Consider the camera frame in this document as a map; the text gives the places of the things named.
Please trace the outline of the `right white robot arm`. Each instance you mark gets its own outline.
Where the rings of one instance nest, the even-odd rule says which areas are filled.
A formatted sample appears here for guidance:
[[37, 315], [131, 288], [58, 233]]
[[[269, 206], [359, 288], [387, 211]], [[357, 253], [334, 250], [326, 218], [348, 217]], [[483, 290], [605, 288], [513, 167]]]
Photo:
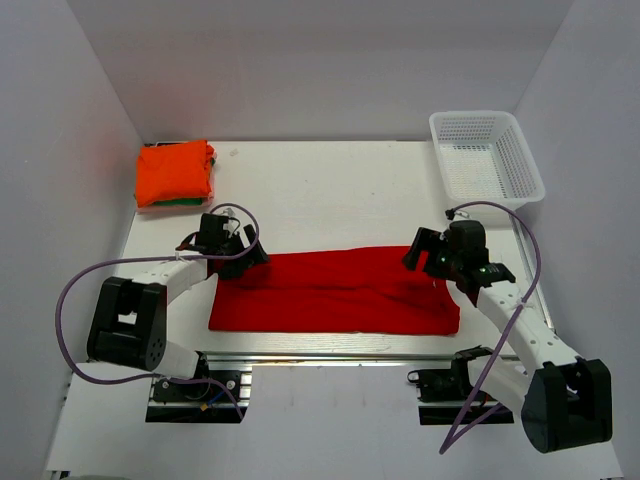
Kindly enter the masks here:
[[599, 359], [579, 355], [526, 305], [511, 271], [491, 262], [480, 222], [454, 221], [443, 232], [419, 228], [402, 263], [454, 283], [521, 363], [512, 366], [489, 347], [458, 351], [447, 369], [408, 373], [421, 401], [461, 399], [471, 405], [485, 393], [519, 417], [527, 439], [541, 453], [612, 438], [609, 369]]

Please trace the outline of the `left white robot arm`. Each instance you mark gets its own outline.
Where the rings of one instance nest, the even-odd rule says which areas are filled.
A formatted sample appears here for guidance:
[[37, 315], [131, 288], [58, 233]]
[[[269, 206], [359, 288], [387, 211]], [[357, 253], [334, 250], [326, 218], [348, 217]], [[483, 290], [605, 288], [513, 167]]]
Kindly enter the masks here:
[[202, 354], [167, 339], [168, 308], [192, 287], [216, 276], [235, 279], [269, 262], [255, 222], [242, 225], [230, 210], [204, 213], [167, 260], [132, 278], [112, 276], [99, 293], [88, 341], [91, 360], [176, 379], [188, 398], [211, 387]]

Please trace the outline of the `red t shirt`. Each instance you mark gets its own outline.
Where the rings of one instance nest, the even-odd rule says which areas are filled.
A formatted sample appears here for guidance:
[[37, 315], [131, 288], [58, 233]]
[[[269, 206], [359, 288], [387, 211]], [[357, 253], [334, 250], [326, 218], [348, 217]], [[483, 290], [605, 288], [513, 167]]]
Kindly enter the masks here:
[[274, 254], [221, 280], [211, 331], [450, 336], [460, 309], [444, 281], [402, 264], [405, 246]]

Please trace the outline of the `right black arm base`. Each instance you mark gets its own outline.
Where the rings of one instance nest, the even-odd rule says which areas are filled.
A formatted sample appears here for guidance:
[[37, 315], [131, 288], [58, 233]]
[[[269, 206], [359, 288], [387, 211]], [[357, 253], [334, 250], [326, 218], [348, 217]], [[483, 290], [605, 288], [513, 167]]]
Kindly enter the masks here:
[[[471, 393], [469, 376], [463, 367], [470, 360], [489, 357], [492, 350], [486, 347], [473, 347], [457, 352], [448, 368], [427, 368], [413, 370], [407, 374], [408, 383], [418, 390], [418, 415], [421, 426], [447, 426], [455, 420], [458, 410]], [[476, 394], [469, 411], [462, 419], [462, 425], [487, 413], [497, 401], [487, 393]], [[484, 419], [481, 424], [513, 424], [514, 417], [510, 410], [501, 407], [497, 413]]]

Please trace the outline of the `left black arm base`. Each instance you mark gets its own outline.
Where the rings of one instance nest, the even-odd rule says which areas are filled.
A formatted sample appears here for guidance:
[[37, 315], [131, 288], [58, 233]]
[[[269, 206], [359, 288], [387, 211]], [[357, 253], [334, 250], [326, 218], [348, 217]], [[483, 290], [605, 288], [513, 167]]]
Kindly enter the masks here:
[[184, 384], [153, 380], [145, 421], [151, 424], [240, 424], [247, 412], [251, 370], [200, 354], [196, 379]]

